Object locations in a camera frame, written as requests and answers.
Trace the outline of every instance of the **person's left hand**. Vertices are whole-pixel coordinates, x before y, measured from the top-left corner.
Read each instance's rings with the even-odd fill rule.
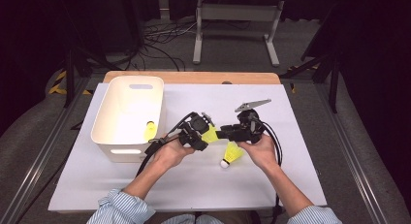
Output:
[[[194,153],[193,147],[184,147],[178,140],[177,136],[170,137],[176,138],[175,140],[163,145],[155,154],[152,163],[159,163],[160,165],[170,169],[177,166],[182,159]]]

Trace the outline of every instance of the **forearm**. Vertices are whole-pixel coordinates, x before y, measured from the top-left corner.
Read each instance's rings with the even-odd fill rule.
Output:
[[[148,164],[142,173],[123,189],[123,192],[145,199],[148,191],[167,169],[159,163],[152,162]]]
[[[294,216],[304,208],[313,206],[311,201],[284,174],[277,164],[265,166],[263,171],[269,178],[289,216]]]

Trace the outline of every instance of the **yellow object in bin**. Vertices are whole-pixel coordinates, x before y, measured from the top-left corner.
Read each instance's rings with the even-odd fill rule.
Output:
[[[157,126],[152,121],[148,121],[147,127],[144,130],[144,139],[150,141],[155,138],[157,134]]]
[[[230,164],[241,157],[242,154],[244,154],[242,148],[238,147],[234,142],[228,142],[224,159],[221,160],[220,166],[222,168],[228,168]]]
[[[215,126],[209,125],[209,130],[202,135],[202,140],[208,144],[218,141]]]

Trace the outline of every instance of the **white plastic bin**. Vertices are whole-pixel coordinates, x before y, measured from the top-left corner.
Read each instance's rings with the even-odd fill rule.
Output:
[[[149,146],[148,136],[160,138],[165,134],[163,93],[163,80],[157,77],[124,76],[111,80],[91,139],[112,162],[141,162]],[[148,130],[148,123],[156,128]]]

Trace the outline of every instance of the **hand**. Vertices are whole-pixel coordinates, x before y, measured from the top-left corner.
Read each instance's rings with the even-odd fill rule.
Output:
[[[155,154],[153,163],[159,163],[160,165],[164,166],[166,170],[177,166],[182,159],[194,153],[195,149],[193,147],[184,147],[176,138],[171,142],[163,145]]]
[[[250,155],[253,162],[263,171],[268,167],[278,165],[275,158],[275,145],[271,137],[263,134],[256,144],[246,142],[237,143],[237,145]]]

